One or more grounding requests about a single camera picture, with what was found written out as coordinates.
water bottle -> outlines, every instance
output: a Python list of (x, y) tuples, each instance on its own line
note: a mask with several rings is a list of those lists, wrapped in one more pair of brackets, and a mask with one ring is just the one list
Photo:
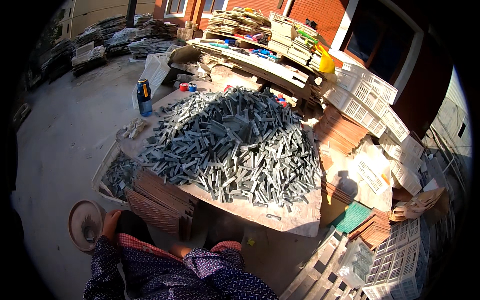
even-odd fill
[(137, 83), (138, 109), (142, 117), (148, 117), (152, 114), (152, 98), (148, 80), (142, 78)]

yellow plastic bag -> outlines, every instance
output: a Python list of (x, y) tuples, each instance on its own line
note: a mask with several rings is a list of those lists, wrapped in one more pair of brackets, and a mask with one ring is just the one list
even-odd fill
[(315, 45), (315, 47), (322, 54), (322, 58), (320, 59), (320, 66), (318, 67), (318, 71), (323, 72), (323, 73), (335, 74), (335, 63), (333, 62), (332, 57), (328, 54), (328, 52), (321, 45)]

red tape roll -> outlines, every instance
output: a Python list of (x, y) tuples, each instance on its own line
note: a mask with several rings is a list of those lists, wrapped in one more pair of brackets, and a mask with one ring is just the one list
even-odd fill
[(180, 90), (182, 92), (188, 91), (188, 84), (180, 84)]

green plastic mat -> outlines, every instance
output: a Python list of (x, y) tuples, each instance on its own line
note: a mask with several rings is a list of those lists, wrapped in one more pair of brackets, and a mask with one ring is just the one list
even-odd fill
[(336, 227), (338, 231), (350, 233), (358, 227), (370, 214), (372, 210), (363, 204), (353, 201), (347, 210), (333, 220), (330, 225)]

round grinding tray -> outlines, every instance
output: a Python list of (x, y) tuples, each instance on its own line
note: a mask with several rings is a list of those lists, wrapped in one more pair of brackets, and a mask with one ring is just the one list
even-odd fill
[(70, 210), (68, 232), (75, 246), (90, 255), (94, 254), (97, 240), (103, 230), (107, 212), (97, 202), (80, 200)]

